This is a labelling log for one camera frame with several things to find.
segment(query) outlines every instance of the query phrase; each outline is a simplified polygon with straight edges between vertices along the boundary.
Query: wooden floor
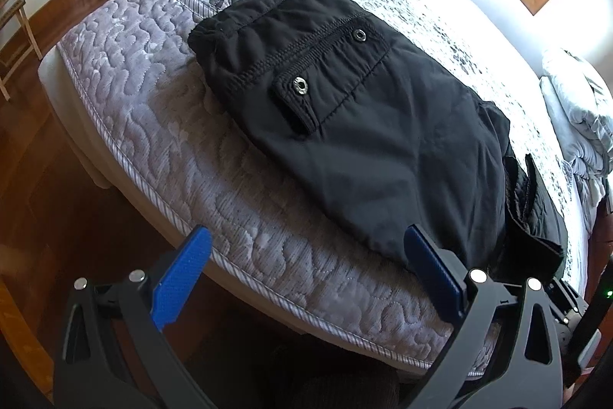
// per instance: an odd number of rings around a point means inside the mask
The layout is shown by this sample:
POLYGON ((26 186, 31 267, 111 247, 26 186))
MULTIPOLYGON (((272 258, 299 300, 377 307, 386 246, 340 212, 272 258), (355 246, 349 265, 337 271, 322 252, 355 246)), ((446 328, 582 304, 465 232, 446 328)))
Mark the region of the wooden floor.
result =
MULTIPOLYGON (((38 35, 43 53, 105 1, 75 0, 59 13, 54 30, 38 35)), ((151 265, 170 245, 118 190, 93 184, 51 116, 38 64, 35 56, 25 60, 8 83, 11 101, 0 103, 0 274, 53 356, 76 278, 117 281, 151 265)), ((216 323, 245 308, 203 276, 180 321, 167 329, 180 358, 216 323)))

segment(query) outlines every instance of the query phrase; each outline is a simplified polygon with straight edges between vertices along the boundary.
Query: bed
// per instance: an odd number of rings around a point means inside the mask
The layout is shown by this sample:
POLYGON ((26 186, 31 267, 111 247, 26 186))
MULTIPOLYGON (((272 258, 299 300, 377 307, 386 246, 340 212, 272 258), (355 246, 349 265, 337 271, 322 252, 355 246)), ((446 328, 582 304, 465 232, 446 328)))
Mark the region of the bed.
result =
MULTIPOLYGON (((565 279, 587 282, 577 190, 528 64, 470 0, 354 0, 511 121, 569 235, 565 279)), ((207 91, 187 37, 231 0, 109 0, 39 69, 57 121, 100 187, 116 186, 177 246, 202 223, 205 274, 290 327, 421 376, 451 334, 418 280, 357 246, 240 133, 207 91)), ((494 324, 471 376, 491 355, 494 324)))

